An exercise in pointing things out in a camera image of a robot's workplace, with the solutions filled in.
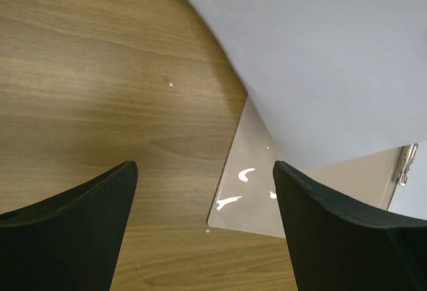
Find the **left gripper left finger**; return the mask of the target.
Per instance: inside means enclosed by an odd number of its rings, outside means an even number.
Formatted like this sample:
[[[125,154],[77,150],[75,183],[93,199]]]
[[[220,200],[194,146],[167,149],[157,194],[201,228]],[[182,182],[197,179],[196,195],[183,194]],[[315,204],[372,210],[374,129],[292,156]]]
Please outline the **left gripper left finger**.
[[[109,290],[138,179],[134,161],[1,214],[2,290]]]

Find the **white paper sheet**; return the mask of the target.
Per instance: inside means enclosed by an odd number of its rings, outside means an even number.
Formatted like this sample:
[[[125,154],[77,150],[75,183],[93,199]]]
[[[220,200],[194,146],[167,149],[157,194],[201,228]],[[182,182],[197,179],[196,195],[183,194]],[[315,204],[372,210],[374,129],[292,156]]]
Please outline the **white paper sheet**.
[[[426,142],[419,143],[405,186],[397,185],[388,210],[426,219]]]
[[[426,140],[426,0],[188,0],[289,164]]]

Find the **tan paper folder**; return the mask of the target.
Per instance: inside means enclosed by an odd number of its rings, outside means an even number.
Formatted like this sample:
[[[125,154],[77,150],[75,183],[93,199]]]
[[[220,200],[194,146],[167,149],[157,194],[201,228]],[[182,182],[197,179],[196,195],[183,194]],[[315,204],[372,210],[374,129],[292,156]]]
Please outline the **tan paper folder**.
[[[364,203],[408,214],[403,186],[393,181],[400,148],[303,173]],[[246,100],[213,201],[208,226],[283,238],[285,236],[273,179],[280,151],[250,99]]]

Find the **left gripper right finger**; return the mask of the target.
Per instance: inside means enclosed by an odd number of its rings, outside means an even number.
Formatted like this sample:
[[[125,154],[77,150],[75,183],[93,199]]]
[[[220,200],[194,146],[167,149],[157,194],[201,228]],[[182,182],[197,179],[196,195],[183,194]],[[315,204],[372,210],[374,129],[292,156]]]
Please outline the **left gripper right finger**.
[[[426,221],[325,186],[282,161],[273,177],[298,290],[425,290]]]

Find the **metal folder clip mechanism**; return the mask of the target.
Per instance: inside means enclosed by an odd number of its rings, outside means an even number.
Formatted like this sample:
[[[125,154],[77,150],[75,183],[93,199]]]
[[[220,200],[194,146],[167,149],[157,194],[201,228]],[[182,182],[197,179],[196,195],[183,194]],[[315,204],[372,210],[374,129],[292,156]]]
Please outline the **metal folder clip mechanism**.
[[[396,185],[405,186],[408,181],[408,172],[410,171],[410,166],[412,165],[416,152],[418,151],[419,144],[411,143],[401,147],[400,153],[394,168],[394,173],[392,175],[392,181]]]

